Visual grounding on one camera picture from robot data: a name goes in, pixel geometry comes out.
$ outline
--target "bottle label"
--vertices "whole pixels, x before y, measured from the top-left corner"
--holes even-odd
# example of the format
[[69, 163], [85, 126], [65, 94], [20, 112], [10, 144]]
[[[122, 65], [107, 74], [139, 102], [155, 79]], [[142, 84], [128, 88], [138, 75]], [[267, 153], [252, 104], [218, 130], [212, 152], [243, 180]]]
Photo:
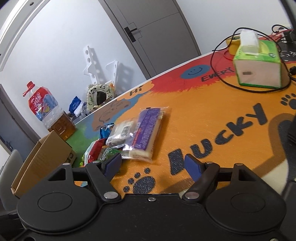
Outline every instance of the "bottle label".
[[40, 121], [57, 105], [56, 99], [43, 87], [40, 87], [29, 99], [29, 107]]

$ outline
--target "door handle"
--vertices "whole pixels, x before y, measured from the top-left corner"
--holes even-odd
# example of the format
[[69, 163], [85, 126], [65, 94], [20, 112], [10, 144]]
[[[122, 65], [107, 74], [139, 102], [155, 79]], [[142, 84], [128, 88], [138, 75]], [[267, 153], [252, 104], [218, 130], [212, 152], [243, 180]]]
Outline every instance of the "door handle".
[[134, 29], [130, 30], [129, 27], [126, 27], [126, 28], [124, 28], [124, 30], [126, 31], [127, 35], [129, 36], [131, 42], [132, 42], [132, 43], [135, 42], [136, 39], [135, 39], [135, 37], [133, 36], [132, 32], [133, 32], [133, 31], [136, 31], [137, 28], [134, 28]]

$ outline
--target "gray chair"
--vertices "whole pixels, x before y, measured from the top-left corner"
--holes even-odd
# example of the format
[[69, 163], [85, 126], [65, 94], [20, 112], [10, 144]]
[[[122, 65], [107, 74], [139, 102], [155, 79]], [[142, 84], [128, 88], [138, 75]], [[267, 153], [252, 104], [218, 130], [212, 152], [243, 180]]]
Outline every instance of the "gray chair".
[[10, 189], [22, 164], [20, 153], [13, 150], [0, 170], [0, 235], [8, 240], [23, 230], [16, 212], [18, 198]]

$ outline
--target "table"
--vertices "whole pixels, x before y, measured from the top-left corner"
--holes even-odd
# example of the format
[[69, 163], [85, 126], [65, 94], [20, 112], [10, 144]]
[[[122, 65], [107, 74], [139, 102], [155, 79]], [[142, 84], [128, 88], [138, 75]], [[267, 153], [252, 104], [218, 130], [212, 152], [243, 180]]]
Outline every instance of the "table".
[[[223, 54], [215, 53], [214, 67], [237, 85], [232, 61]], [[288, 67], [296, 65], [295, 52], [286, 49], [282, 55]], [[268, 94], [237, 90], [219, 81], [210, 57], [211, 53], [166, 71], [80, 121], [67, 141], [78, 156], [73, 166], [79, 166], [84, 151], [99, 138], [101, 126], [135, 117], [147, 107], [170, 107], [155, 142], [153, 163], [124, 160], [111, 181], [122, 196], [187, 189], [193, 183], [184, 169], [187, 153], [221, 167], [244, 163], [281, 192], [286, 179], [296, 177], [296, 152], [286, 140], [296, 110], [296, 85]]]

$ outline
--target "door frame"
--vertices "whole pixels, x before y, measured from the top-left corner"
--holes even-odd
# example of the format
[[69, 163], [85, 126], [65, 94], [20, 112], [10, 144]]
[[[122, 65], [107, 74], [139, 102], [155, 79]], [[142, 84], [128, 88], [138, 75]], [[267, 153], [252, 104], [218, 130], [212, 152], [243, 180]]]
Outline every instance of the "door frame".
[[32, 129], [32, 127], [26, 122], [23, 116], [19, 113], [15, 105], [10, 100], [9, 96], [3, 89], [2, 84], [0, 84], [0, 101], [7, 109], [9, 114], [19, 128], [25, 133], [25, 135], [36, 144], [40, 140], [40, 136]]
[[[122, 37], [123, 41], [125, 42], [126, 46], [128, 47], [128, 49], [130, 50], [131, 54], [133, 55], [136, 63], [138, 64], [138, 66], [140, 67], [141, 71], [143, 72], [146, 80], [150, 79], [151, 76], [148, 72], [148, 70], [146, 69], [144, 63], [142, 62], [140, 56], [138, 55], [136, 49], [134, 48], [133, 44], [131, 43], [129, 37], [127, 36], [126, 32], [124, 31], [123, 27], [120, 25], [119, 21], [117, 20], [117, 18], [115, 17], [115, 15], [113, 14], [112, 10], [109, 8], [109, 5], [106, 3], [105, 0], [98, 0], [100, 2], [100, 4], [102, 5], [103, 9], [105, 10], [105, 12], [107, 13], [108, 17], [110, 18], [111, 22], [114, 24], [115, 28], [117, 29], [118, 33], [120, 34], [120, 36]], [[191, 36], [191, 39], [194, 43], [194, 46], [197, 50], [197, 53], [199, 54], [199, 56], [201, 56], [201, 52], [200, 52], [200, 49], [197, 45], [197, 42], [196, 42], [196, 39], [191, 31], [191, 28], [180, 8], [180, 6], [178, 5], [177, 3], [177, 0], [172, 0], [173, 3], [175, 4], [176, 8], [178, 9], [184, 23], [185, 23], [185, 26], [187, 27], [188, 29], [188, 32]]]

